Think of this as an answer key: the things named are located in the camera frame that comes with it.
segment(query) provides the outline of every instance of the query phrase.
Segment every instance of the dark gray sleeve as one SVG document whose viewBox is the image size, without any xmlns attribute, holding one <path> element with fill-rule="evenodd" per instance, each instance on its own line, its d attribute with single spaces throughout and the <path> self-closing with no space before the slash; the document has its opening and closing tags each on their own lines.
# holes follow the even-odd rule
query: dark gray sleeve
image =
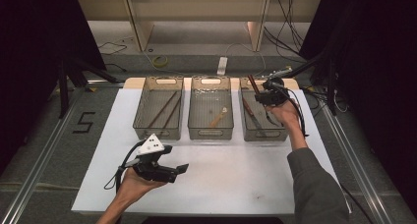
<svg viewBox="0 0 417 224">
<path fill-rule="evenodd" d="M 340 186 L 322 168 L 313 151 L 299 148 L 287 159 L 294 179 L 296 223 L 349 223 Z"/>
</svg>

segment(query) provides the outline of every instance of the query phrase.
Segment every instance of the person's right hand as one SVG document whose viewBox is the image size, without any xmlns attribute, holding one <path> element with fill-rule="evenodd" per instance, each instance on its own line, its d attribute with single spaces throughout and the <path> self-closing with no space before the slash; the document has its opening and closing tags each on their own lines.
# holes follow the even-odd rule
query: person's right hand
<svg viewBox="0 0 417 224">
<path fill-rule="evenodd" d="M 295 125 L 299 127 L 297 110 L 289 100 L 292 99 L 288 99 L 284 103 L 277 106 L 267 106 L 266 110 L 271 112 L 275 116 L 276 120 L 281 122 L 285 128 Z"/>
</svg>

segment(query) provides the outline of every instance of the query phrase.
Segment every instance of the floor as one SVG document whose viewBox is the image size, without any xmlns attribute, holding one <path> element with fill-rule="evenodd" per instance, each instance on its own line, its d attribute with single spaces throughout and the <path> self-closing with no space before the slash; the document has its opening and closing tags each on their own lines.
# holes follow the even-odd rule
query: floor
<svg viewBox="0 0 417 224">
<path fill-rule="evenodd" d="M 104 62 L 109 64 L 108 73 L 120 80 L 148 75 L 215 75 L 221 56 L 228 57 L 226 75 L 231 77 L 247 74 L 266 76 L 286 66 L 296 68 L 301 64 L 288 59 L 303 61 L 290 51 L 279 50 L 277 53 L 275 45 L 266 38 L 263 39 L 260 52 L 251 51 L 245 23 L 157 23 L 145 52 L 137 50 L 129 23 L 89 24 L 98 46 L 106 42 L 123 45 L 105 44 L 100 47 Z M 277 34 L 281 25 L 267 23 L 267 28 Z M 296 27 L 300 35 L 304 36 L 309 24 L 297 24 Z M 290 33 L 288 28 L 285 29 L 281 39 L 295 49 Z M 149 63 L 149 57 L 158 55 L 168 58 L 168 65 L 161 69 L 155 69 Z M 310 86 L 311 73 L 312 70 L 309 70 L 297 76 L 298 84 Z M 71 206 L 89 167 L 114 98 L 122 85 L 104 83 L 102 79 L 90 73 L 86 73 L 86 76 L 91 82 L 88 90 L 73 88 L 69 83 L 73 110 L 67 115 L 65 122 L 58 120 L 58 91 L 52 92 L 49 100 L 45 102 L 36 125 L 28 135 L 27 144 L 20 148 L 0 178 L 2 216 L 7 213 L 21 187 L 28 183 L 28 177 L 34 172 L 31 170 L 33 166 L 38 164 L 38 161 L 43 161 L 44 165 L 38 171 L 39 176 L 35 180 L 36 186 L 33 187 L 32 193 L 29 193 L 27 201 L 22 203 L 23 212 L 18 214 L 18 223 L 94 223 L 97 220 L 98 215 L 74 213 Z M 315 90 L 322 91 L 323 88 L 316 86 Z M 357 199 L 373 222 L 417 223 L 378 158 L 372 153 L 354 112 L 349 108 L 346 112 L 341 112 L 346 107 L 342 101 L 342 94 L 337 98 L 340 109 L 336 117 L 330 116 L 327 108 L 311 94 L 306 94 L 306 97 L 340 184 Z M 89 132 L 74 133 L 86 129 L 86 126 L 78 124 L 86 112 L 91 114 L 84 114 L 84 120 L 93 122 Z M 332 122 L 340 124 L 337 129 L 344 132 L 344 139 L 334 132 Z M 56 136 L 57 140 L 52 140 L 51 135 Z M 346 153 L 346 146 L 354 151 L 359 167 L 368 179 L 367 184 L 375 190 L 371 195 L 369 191 L 364 191 L 363 182 L 358 182 L 358 172 L 352 167 L 352 159 Z M 359 205 L 347 192 L 345 196 L 352 210 L 350 223 L 369 223 L 360 211 Z M 381 202 L 383 212 L 370 205 L 375 197 Z M 382 222 L 384 218 L 378 214 L 386 215 L 387 222 Z M 284 223 L 295 223 L 291 216 L 280 218 Z M 142 223 L 144 219 L 145 217 L 135 214 L 126 214 L 122 223 Z"/>
</svg>

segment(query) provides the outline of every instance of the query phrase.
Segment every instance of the table top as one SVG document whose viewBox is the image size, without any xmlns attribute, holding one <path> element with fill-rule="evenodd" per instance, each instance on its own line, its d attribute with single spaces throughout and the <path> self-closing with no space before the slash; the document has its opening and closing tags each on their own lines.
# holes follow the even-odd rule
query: table top
<svg viewBox="0 0 417 224">
<path fill-rule="evenodd" d="M 142 215 L 271 216 L 294 213 L 293 179 L 286 160 L 290 141 L 243 140 L 238 89 L 232 88 L 232 140 L 190 140 L 187 129 L 190 89 L 185 84 L 181 139 L 159 159 L 162 166 L 189 163 L 174 184 L 151 191 L 127 212 Z M 89 169 L 72 207 L 81 213 L 106 209 L 115 190 L 105 190 L 130 148 L 139 139 L 133 121 L 141 89 L 120 89 Z M 304 113 L 306 140 L 322 166 L 337 180 L 302 90 L 294 90 Z"/>
</svg>

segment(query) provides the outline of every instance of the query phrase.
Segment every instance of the black tape marking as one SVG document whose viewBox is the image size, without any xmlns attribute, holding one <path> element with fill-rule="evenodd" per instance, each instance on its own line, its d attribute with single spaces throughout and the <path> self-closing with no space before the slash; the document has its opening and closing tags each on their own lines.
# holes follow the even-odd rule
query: black tape marking
<svg viewBox="0 0 417 224">
<path fill-rule="evenodd" d="M 79 119 L 78 125 L 89 125 L 89 127 L 86 130 L 84 130 L 84 131 L 73 131 L 73 134 L 85 134 L 85 133 L 89 133 L 89 129 L 92 126 L 92 122 L 83 122 L 84 115 L 86 115 L 86 114 L 95 114 L 95 112 L 83 112 L 81 114 L 80 119 Z"/>
</svg>

